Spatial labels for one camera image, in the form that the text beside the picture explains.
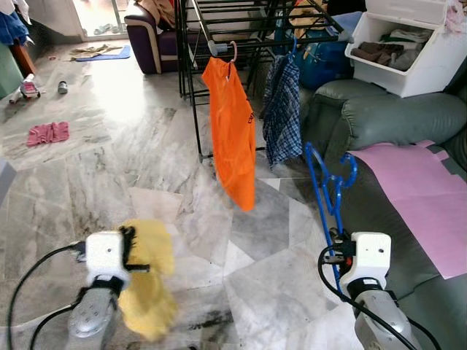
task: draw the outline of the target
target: gray sofa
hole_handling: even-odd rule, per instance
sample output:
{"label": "gray sofa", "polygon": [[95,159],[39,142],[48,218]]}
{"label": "gray sofa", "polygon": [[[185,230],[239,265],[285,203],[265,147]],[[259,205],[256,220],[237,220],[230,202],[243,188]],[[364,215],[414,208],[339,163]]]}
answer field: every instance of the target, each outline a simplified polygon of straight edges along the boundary
{"label": "gray sofa", "polygon": [[[430,147],[432,152],[445,149],[449,153],[443,162],[448,170],[466,179],[466,82],[458,84],[455,95],[411,98],[399,98],[357,80],[330,82],[313,98],[302,101],[303,141],[318,148],[330,172],[346,176],[348,169],[339,159],[348,150],[380,142],[403,145],[430,139],[436,143]],[[389,234],[393,248],[388,289],[395,292],[407,316],[436,336],[443,350],[467,349],[467,276],[443,280],[372,170],[357,162],[357,181],[343,192],[344,226],[349,232]],[[417,337],[424,350],[434,349],[423,334]]]}

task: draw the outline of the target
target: black cable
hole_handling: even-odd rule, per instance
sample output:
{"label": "black cable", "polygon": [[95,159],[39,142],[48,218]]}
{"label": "black cable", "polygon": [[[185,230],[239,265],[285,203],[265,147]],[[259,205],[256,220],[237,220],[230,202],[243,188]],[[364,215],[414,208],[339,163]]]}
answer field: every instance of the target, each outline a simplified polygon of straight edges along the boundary
{"label": "black cable", "polygon": [[378,322],[380,325],[382,325],[388,332],[390,332],[392,335],[394,335],[399,341],[405,345],[408,349],[410,350],[417,350],[415,346],[413,346],[407,339],[405,339],[402,334],[400,334],[397,330],[392,328],[384,319],[381,319],[378,317],[376,314],[372,313],[369,311],[367,308],[363,307],[359,303],[356,303],[354,300],[350,299],[347,297],[345,294],[341,293],[338,291],[336,288],[334,288],[326,279],[323,273],[323,264],[324,264],[324,256],[327,252],[330,250],[336,250],[339,246],[337,245],[332,245],[332,246],[327,246],[324,248],[324,250],[321,252],[320,257],[318,257],[318,273],[320,274],[320,278],[322,279],[324,285],[332,291],[335,295],[337,295],[341,300],[349,303],[351,306],[359,310],[360,312],[363,312],[366,316],[371,317],[374,321]]}
{"label": "black cable", "polygon": [[56,249],[45,256],[43,256],[38,262],[36,262],[32,268],[29,269],[28,272],[21,278],[20,283],[16,286],[15,291],[13,292],[13,296],[11,301],[9,302],[9,307],[8,307],[8,317],[7,317],[7,344],[8,344],[8,350],[13,350],[13,337],[12,337],[12,323],[13,323],[13,309],[15,307],[15,301],[16,297],[18,296],[21,287],[23,286],[24,282],[26,279],[47,259],[52,257],[55,254],[65,252],[66,250],[73,249],[75,247],[75,244],[71,244],[69,246],[64,246],[63,248]]}
{"label": "black cable", "polygon": [[39,323],[39,325],[37,326],[36,330],[34,331],[32,335],[31,342],[29,343],[29,350],[34,350],[34,345],[36,344],[37,336],[39,335],[39,332],[45,326],[46,323],[48,323],[51,319],[53,319],[54,317],[57,317],[58,315],[65,314],[66,312],[73,310],[76,307],[76,305],[77,304],[74,303],[70,306],[62,308],[61,310],[57,310],[56,312],[53,312],[49,316],[44,318],[42,322]]}
{"label": "black cable", "polygon": [[434,337],[434,335],[430,333],[429,330],[427,330],[426,328],[424,328],[420,323],[414,321],[413,319],[410,319],[409,317],[407,317],[407,319],[409,320],[409,322],[410,322],[412,325],[414,325],[416,328],[418,328],[419,330],[421,330],[422,332],[424,332],[425,335],[426,335],[427,337],[430,338],[431,343],[433,343],[433,345],[435,346],[435,349],[436,349],[436,350],[441,350],[441,347],[440,347],[438,341],[436,340],[436,338]]}

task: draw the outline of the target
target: wall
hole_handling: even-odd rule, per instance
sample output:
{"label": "wall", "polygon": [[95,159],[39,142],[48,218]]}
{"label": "wall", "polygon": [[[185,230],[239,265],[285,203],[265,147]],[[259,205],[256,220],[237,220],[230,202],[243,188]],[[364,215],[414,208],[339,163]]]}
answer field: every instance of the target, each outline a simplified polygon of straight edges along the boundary
{"label": "wall", "polygon": [[80,27],[72,0],[27,0],[29,16],[64,35],[79,36]]}

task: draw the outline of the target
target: red cloth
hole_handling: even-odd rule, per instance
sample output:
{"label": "red cloth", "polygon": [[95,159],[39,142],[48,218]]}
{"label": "red cloth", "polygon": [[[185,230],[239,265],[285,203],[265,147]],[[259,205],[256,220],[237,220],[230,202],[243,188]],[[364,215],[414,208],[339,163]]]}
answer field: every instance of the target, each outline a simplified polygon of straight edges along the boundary
{"label": "red cloth", "polygon": [[29,130],[28,147],[38,144],[49,144],[68,140],[68,122],[52,122],[50,124],[36,125]]}

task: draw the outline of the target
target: blue checkered shirt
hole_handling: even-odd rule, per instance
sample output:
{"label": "blue checkered shirt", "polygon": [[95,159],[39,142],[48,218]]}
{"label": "blue checkered shirt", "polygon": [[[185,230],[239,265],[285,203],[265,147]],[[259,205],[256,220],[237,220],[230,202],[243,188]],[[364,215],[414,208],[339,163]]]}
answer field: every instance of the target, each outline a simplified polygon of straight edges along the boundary
{"label": "blue checkered shirt", "polygon": [[263,97],[263,137],[271,168],[288,158],[301,155],[300,71],[292,55],[276,56],[266,78]]}

